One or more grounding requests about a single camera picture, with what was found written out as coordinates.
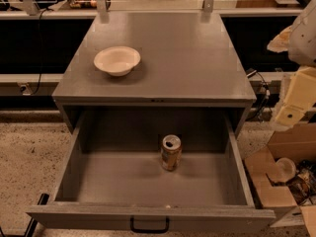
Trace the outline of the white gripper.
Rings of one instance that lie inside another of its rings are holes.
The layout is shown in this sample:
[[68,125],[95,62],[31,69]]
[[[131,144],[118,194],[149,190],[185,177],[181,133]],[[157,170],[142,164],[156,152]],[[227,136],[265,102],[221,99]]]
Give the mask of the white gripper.
[[[288,51],[291,27],[283,29],[267,45],[267,50],[280,53]],[[276,109],[275,121],[283,126],[294,126],[316,103],[316,69],[300,66],[290,77],[284,106]]]

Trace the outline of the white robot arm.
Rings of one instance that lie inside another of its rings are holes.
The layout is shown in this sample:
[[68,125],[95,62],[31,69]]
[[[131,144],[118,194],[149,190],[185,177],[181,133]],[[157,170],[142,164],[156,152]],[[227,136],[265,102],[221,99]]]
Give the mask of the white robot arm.
[[299,65],[293,75],[283,77],[271,120],[274,130],[285,131],[300,122],[316,103],[316,0],[311,0],[292,25],[269,42],[267,50],[286,51]]

